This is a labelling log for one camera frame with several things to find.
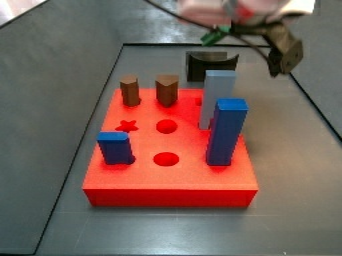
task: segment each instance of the gray block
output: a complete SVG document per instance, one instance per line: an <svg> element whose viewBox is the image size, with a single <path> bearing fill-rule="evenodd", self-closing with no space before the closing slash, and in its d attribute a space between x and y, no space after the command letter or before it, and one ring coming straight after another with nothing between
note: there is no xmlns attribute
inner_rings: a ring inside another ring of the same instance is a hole
<svg viewBox="0 0 342 256"><path fill-rule="evenodd" d="M214 110L218 98L230 98L236 72L232 70L207 70L204 81L204 92L200 108L199 129L210 127L210 119L214 117Z"/></svg>

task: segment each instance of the round hole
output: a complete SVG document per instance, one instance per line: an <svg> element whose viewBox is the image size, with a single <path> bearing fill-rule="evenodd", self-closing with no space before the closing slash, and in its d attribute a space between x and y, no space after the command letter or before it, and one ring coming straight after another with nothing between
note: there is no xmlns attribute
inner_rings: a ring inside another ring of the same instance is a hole
<svg viewBox="0 0 342 256"><path fill-rule="evenodd" d="M156 130L164 134L172 133L176 130L176 128L176 122L170 119L164 119L159 121L156 124Z"/></svg>
<svg viewBox="0 0 342 256"><path fill-rule="evenodd" d="M155 155L154 161L160 166L172 166L179 162L179 156L171 152L163 152Z"/></svg>

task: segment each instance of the black cable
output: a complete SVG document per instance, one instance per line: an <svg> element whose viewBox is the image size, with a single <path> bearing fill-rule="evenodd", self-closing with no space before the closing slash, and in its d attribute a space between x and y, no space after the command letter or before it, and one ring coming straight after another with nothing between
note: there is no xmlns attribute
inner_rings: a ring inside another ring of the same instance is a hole
<svg viewBox="0 0 342 256"><path fill-rule="evenodd" d="M227 32L224 32L224 31L222 31L222 30L219 29L219 27L214 27L214 26L211 27L211 26L208 26L208 25L204 25L204 24L202 24L202 23L199 23L199 22L196 22L196 21L194 21L194 20L190 20L190 19L182 17L180 15L178 15L176 13L168 11L164 7L162 7L159 4L154 3L154 2L149 1L149 0L144 0L144 2L145 2L147 4L149 4L149 5L152 5L156 9L159 9L160 11L163 11L164 13L167 13L168 15L171 15L174 18L176 18L176 19L179 19L179 20L183 20L183 21L186 21L186 22L188 22L188 23L191 23L191 24L194 24L194 25L196 25L196 26L199 26L199 27L202 27L202 28L206 28L206 29L208 29L210 31L219 31L219 32L223 33L224 35L231 36L232 38L235 38L236 40L239 40L240 42L243 42L246 45L248 45L248 46L256 51L256 53L260 55L260 57L264 59L264 61L266 61L267 63L270 62L268 57L264 55L264 53L263 53L262 50L258 48L258 46L256 46L255 44L252 44L250 41L247 41L244 38L242 38L239 35L234 35L234 34L231 34L231 33L227 33Z"/></svg>

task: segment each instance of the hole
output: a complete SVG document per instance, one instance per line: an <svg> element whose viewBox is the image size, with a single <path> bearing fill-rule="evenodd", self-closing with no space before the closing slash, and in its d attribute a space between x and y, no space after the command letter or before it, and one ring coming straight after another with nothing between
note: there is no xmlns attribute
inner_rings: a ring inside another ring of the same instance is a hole
<svg viewBox="0 0 342 256"><path fill-rule="evenodd" d="M176 122L170 119L164 119L159 121L156 124L156 130L164 134L172 133L176 130L176 128L178 128Z"/></svg>
<svg viewBox="0 0 342 256"><path fill-rule="evenodd" d="M172 166L179 162L179 156L171 152L163 152L155 155L154 161L160 166Z"/></svg>
<svg viewBox="0 0 342 256"><path fill-rule="evenodd" d="M202 106L202 98L195 98L195 105Z"/></svg>
<svg viewBox="0 0 342 256"><path fill-rule="evenodd" d="M136 121L127 122L125 120L121 120L120 126L115 128L116 131L123 131L129 133L131 131L136 131L139 128L135 126Z"/></svg>

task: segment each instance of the short blue block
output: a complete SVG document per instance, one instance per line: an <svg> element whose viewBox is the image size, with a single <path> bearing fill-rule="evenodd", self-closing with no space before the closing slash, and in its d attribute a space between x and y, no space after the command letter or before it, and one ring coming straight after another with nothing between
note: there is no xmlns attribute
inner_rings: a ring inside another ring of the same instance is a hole
<svg viewBox="0 0 342 256"><path fill-rule="evenodd" d="M132 164L131 142L127 132L100 132L97 143L105 164Z"/></svg>
<svg viewBox="0 0 342 256"><path fill-rule="evenodd" d="M206 153L208 165L230 165L247 111L244 99L218 99Z"/></svg>

